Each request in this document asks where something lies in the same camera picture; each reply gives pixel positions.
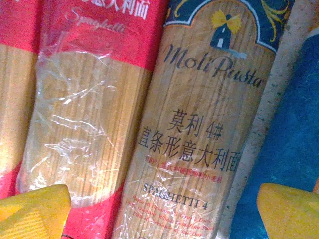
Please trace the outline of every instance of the plastic packaging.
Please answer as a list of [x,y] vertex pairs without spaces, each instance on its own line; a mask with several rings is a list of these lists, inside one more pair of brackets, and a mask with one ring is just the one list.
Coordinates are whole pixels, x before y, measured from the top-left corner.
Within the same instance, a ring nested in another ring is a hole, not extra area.
[[165,1],[44,3],[37,89],[17,190],[67,184],[64,236],[111,236]]
[[215,238],[290,1],[171,1],[114,239]]
[[14,195],[31,120],[41,2],[0,1],[0,199]]
[[231,239],[267,239],[256,199],[263,183],[316,192],[319,174],[319,14],[303,43],[258,160],[239,200]]

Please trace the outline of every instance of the pasta package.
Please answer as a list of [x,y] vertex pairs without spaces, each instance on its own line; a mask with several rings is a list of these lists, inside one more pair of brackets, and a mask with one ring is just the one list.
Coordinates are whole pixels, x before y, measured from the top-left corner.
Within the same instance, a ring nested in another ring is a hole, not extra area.
[[66,184],[65,238],[110,238],[159,48],[164,0],[48,0],[20,193]]
[[170,2],[113,239],[216,237],[292,5]]
[[40,0],[0,1],[0,199],[14,195],[35,94]]

